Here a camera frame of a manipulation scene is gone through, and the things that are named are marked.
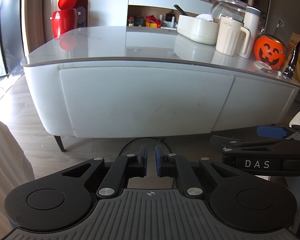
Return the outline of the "white wooden drawer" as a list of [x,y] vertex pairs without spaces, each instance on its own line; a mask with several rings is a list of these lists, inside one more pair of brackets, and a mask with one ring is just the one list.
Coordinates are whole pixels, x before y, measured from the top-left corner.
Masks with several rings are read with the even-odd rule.
[[208,133],[234,81],[232,75],[151,67],[67,68],[60,76],[79,138]]

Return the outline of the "round white cup lid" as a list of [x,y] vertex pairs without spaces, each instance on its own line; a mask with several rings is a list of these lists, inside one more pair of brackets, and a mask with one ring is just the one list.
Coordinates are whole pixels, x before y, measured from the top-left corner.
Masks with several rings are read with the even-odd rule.
[[261,72],[265,72],[265,73],[272,72],[272,68],[262,61],[257,61],[257,60],[254,61],[253,66],[255,67],[256,70],[259,70]]

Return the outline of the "orange pumpkin bucket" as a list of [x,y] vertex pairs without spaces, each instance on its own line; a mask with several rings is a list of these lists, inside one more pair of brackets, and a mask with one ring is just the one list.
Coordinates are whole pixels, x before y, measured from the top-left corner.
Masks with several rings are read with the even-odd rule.
[[269,65],[272,69],[279,69],[286,59],[287,48],[277,37],[263,34],[254,42],[253,52],[257,61]]

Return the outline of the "cream ribbed coffee mug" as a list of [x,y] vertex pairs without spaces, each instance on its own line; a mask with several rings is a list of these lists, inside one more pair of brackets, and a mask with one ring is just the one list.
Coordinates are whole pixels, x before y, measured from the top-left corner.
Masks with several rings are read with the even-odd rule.
[[216,50],[228,56],[234,56],[243,22],[222,16],[216,42]]

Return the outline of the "white cabinet table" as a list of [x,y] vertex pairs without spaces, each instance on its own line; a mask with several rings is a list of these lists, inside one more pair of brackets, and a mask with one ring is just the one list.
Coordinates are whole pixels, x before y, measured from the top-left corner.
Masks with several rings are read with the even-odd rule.
[[206,134],[277,124],[300,85],[175,31],[71,30],[21,60],[45,130],[77,138]]

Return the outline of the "cream tissue box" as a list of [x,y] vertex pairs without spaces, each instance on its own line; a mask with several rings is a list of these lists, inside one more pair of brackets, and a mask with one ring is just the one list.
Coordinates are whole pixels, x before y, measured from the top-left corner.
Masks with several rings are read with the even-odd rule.
[[200,18],[180,15],[177,32],[201,44],[214,46],[217,42],[219,24]]

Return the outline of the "glass jar with lid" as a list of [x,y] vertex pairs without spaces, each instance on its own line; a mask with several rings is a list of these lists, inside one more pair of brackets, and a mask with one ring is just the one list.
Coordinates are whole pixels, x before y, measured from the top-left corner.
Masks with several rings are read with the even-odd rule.
[[210,15],[219,22],[222,16],[243,22],[248,4],[241,0],[216,0]]

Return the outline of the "black remote control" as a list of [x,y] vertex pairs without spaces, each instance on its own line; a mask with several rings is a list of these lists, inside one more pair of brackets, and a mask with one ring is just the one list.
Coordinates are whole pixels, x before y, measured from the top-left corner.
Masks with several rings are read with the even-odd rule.
[[181,9],[179,5],[175,4],[174,7],[179,11],[181,15],[187,16],[187,13],[183,9]]

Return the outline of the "yellow red toy truck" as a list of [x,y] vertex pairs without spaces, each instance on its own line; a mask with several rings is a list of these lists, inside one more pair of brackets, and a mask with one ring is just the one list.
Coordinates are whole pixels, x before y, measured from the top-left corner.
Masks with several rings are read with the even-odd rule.
[[161,28],[161,20],[157,20],[154,15],[146,16],[146,27]]

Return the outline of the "red pedal trash bin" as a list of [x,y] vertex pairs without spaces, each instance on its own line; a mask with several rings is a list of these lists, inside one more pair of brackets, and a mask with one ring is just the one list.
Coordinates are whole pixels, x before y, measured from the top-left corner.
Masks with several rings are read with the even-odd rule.
[[77,0],[58,1],[59,10],[50,17],[54,38],[59,38],[62,34],[77,28],[76,2]]

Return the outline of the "small spice jar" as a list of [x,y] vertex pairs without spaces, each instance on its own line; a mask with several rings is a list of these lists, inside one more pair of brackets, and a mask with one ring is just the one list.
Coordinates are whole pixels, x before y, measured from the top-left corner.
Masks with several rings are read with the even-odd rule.
[[134,27],[135,26],[135,17],[130,16],[128,19],[128,26],[129,27]]

